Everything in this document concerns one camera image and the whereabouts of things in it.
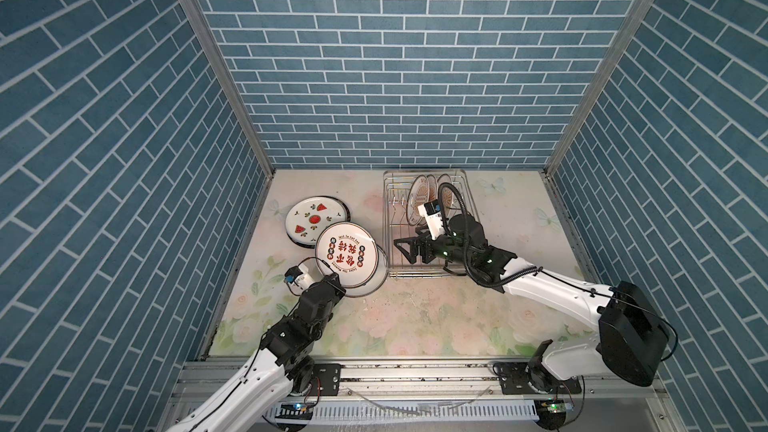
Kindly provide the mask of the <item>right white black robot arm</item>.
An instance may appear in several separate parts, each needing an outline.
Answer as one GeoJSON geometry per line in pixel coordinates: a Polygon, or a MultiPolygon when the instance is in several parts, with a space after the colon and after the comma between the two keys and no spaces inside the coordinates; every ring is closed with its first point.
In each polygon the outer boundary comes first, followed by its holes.
{"type": "Polygon", "coordinates": [[[459,264],[479,286],[536,301],[588,327],[589,335],[579,340],[540,343],[526,366],[529,383],[539,392],[552,392],[575,377],[600,375],[647,387],[677,344],[674,327],[636,285],[594,284],[549,271],[491,245],[470,214],[449,220],[431,215],[414,236],[393,245],[411,264],[436,259],[459,264]]]}

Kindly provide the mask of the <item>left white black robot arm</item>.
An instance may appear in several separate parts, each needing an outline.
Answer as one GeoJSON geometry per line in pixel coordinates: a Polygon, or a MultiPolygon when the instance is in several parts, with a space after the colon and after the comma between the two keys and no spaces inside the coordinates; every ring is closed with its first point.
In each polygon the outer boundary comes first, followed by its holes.
{"type": "Polygon", "coordinates": [[[310,352],[345,295],[336,273],[307,286],[237,373],[170,429],[247,431],[275,404],[304,391],[314,366],[310,352]]]}

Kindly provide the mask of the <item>red rim white plate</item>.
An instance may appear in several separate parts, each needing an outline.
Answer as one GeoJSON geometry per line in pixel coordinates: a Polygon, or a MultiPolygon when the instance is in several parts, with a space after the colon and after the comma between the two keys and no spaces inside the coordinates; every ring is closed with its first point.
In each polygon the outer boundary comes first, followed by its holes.
{"type": "Polygon", "coordinates": [[[406,198],[406,221],[411,226],[420,223],[418,207],[434,199],[436,179],[433,175],[418,175],[412,182],[406,198]]]}

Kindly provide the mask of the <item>patterned brown white plate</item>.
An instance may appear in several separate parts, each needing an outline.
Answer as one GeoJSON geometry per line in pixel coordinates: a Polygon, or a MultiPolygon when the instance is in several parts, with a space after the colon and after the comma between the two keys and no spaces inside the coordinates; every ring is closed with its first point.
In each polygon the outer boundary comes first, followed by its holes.
{"type": "Polygon", "coordinates": [[[345,289],[367,284],[379,266],[379,251],[373,236],[362,226],[340,222],[318,237],[315,256],[323,273],[336,273],[345,289]]]}

